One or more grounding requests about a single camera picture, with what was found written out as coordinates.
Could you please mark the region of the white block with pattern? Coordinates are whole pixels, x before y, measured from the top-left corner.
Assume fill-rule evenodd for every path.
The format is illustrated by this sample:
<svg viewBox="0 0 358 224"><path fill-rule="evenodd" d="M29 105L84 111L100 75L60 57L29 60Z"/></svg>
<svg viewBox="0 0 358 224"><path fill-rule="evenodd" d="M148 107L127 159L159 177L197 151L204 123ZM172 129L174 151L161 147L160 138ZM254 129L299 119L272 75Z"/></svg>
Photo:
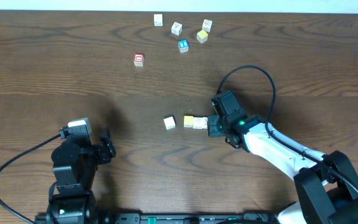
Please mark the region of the white block with pattern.
<svg viewBox="0 0 358 224"><path fill-rule="evenodd" d="M193 118L193 129L202 129L203 128L203 118L194 117Z"/></svg>

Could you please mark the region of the yellow block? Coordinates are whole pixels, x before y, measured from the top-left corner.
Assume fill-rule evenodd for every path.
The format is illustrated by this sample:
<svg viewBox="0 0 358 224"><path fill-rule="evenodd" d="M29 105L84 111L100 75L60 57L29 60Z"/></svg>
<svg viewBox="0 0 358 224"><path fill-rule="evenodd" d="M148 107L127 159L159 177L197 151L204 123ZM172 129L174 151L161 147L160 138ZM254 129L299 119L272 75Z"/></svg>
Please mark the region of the yellow block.
<svg viewBox="0 0 358 224"><path fill-rule="evenodd" d="M193 127L193 123L194 123L194 117L190 116L190 115L185 115L184 116L184 127L185 128L192 128Z"/></svg>

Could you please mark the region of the plain white block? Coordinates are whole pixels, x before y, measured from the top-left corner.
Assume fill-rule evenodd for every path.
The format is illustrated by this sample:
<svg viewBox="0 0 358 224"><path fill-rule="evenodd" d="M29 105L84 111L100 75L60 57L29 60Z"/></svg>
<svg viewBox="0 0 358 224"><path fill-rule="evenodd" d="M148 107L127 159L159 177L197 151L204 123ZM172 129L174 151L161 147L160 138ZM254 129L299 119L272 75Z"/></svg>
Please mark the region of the plain white block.
<svg viewBox="0 0 358 224"><path fill-rule="evenodd" d="M176 127L175 119L173 116L169 116L163 119L166 130L173 129Z"/></svg>

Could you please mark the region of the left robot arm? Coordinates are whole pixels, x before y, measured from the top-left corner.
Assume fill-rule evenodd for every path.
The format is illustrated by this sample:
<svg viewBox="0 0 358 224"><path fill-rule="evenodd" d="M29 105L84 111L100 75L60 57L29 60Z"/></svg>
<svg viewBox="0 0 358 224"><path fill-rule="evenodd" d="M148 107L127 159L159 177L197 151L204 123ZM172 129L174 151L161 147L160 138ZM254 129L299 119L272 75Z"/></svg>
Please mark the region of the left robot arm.
<svg viewBox="0 0 358 224"><path fill-rule="evenodd" d="M64 127L63 142L51 155L56 182L49 190L46 223L114 223L111 213L96 206L92 186L98 166L116 156L109 129L92 144L86 125Z"/></svg>

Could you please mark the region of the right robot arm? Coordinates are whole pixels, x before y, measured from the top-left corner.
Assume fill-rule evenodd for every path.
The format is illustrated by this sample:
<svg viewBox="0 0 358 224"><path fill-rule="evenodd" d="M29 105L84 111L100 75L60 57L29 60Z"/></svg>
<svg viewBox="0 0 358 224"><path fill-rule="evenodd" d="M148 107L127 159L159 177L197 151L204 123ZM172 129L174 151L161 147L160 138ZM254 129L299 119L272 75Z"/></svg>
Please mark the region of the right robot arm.
<svg viewBox="0 0 358 224"><path fill-rule="evenodd" d="M247 116L232 91L214 95L208 134L260 156L295 184L298 201L275 216L277 223L358 223L358 175L349 158L305 147L257 115Z"/></svg>

